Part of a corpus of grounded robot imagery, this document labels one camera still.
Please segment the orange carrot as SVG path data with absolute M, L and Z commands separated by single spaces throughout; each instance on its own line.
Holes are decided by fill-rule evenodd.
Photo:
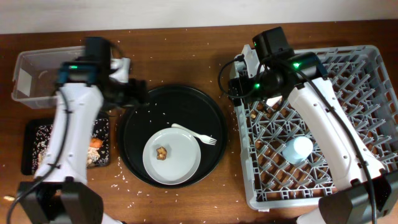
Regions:
M 89 147 L 93 147 L 93 148 L 101 148 L 103 145 L 103 141 L 98 139 L 98 138 L 92 138 L 90 141 L 90 145 Z

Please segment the light blue plastic cup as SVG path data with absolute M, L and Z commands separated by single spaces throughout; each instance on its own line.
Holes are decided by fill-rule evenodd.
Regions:
M 287 162 L 296 165 L 303 162 L 312 153 L 312 151 L 312 141 L 305 136 L 299 136 L 285 144 L 282 156 Z

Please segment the grey plate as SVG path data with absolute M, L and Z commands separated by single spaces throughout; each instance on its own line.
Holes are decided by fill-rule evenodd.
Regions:
M 167 158 L 157 160 L 156 149 L 165 147 Z M 199 143 L 188 132 L 178 128 L 165 128 L 146 142 L 142 161 L 148 175 L 157 183 L 177 185 L 186 182 L 198 170 L 201 161 Z

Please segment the white plastic fork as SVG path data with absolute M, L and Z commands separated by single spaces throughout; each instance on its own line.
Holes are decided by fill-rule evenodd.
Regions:
M 194 132 L 194 131 L 186 128 L 186 127 L 183 127 L 183 126 L 177 124 L 177 123 L 173 123 L 172 127 L 173 128 L 182 129 L 182 130 L 188 132 L 192 136 L 198 138 L 204 144 L 208 144 L 208 145 L 213 145 L 214 146 L 217 143 L 216 139 L 214 139 L 214 138 L 212 138 L 210 136 L 204 135 L 204 134 L 198 134 L 198 133 L 196 133 L 196 132 Z

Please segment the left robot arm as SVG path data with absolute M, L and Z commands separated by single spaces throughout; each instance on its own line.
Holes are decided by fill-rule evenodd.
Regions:
M 31 223 L 116 223 L 103 199 L 87 186 L 86 161 L 101 109 L 138 108 L 149 101 L 145 80 L 129 78 L 129 58 L 114 59 L 115 45 L 88 37 L 84 54 L 58 70 L 56 113 L 47 153 L 30 182 L 21 182 L 7 212 L 21 205 Z

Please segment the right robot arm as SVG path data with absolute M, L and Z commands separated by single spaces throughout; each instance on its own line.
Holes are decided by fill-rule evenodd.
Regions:
M 367 223 L 397 203 L 397 97 L 372 45 L 294 50 L 281 27 L 228 63 L 248 206 Z

